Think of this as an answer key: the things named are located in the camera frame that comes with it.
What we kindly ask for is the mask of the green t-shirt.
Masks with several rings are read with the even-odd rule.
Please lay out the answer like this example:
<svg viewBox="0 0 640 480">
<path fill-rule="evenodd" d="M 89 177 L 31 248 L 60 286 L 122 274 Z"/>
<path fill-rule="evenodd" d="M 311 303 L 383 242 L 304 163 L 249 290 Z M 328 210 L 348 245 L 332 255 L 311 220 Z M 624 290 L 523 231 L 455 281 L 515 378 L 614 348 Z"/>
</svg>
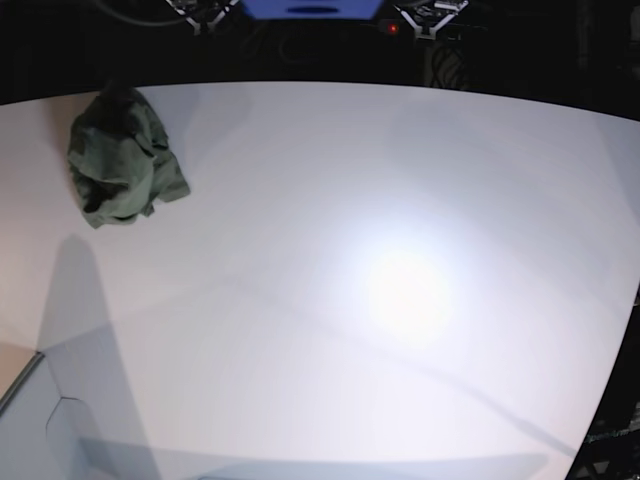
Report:
<svg viewBox="0 0 640 480">
<path fill-rule="evenodd" d="M 154 213 L 190 186 L 164 125 L 135 88 L 107 85 L 74 120 L 66 155 L 78 206 L 94 229 Z"/>
</svg>

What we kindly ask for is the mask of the black power strip red light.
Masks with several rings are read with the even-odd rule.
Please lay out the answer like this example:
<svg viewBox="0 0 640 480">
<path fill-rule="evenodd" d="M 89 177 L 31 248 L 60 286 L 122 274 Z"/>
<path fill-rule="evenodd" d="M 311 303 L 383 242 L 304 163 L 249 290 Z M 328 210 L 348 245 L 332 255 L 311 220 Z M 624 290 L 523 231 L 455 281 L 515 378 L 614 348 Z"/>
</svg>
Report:
<svg viewBox="0 0 640 480">
<path fill-rule="evenodd" d="M 488 27 L 450 21 L 448 23 L 411 24 L 407 20 L 383 19 L 374 24 L 374 28 L 389 37 L 409 35 L 416 40 L 435 40 L 439 38 L 456 39 L 464 32 L 487 32 Z"/>
</svg>

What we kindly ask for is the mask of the blue box at top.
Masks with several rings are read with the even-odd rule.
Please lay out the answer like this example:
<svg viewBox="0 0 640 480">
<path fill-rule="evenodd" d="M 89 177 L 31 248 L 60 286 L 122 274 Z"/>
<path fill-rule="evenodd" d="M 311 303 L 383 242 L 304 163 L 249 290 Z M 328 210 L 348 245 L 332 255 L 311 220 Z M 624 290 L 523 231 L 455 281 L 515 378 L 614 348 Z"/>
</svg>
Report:
<svg viewBox="0 0 640 480">
<path fill-rule="evenodd" d="M 255 19 L 368 20 L 383 0 L 244 0 L 241 4 Z"/>
</svg>

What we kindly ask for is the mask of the white side panel board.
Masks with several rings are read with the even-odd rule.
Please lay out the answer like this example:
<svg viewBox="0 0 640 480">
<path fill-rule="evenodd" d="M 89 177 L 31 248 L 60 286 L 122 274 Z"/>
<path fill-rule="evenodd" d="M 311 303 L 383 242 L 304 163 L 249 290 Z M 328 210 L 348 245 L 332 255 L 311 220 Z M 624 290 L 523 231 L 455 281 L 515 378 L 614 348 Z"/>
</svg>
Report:
<svg viewBox="0 0 640 480">
<path fill-rule="evenodd" d="M 38 352 L 1 399 L 1 477 L 92 479 L 85 445 L 91 433 L 88 405 L 61 394 Z"/>
</svg>

